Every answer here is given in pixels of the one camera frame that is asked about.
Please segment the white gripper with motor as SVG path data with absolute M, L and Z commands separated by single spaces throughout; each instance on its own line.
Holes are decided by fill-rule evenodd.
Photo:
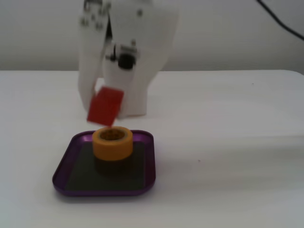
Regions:
M 108 43 L 109 15 L 113 40 Z M 152 1 L 85 0 L 78 77 L 84 109 L 89 110 L 102 71 L 106 86 L 125 92 L 135 88 L 136 74 L 157 74 L 169 57 L 177 22 L 175 9 Z

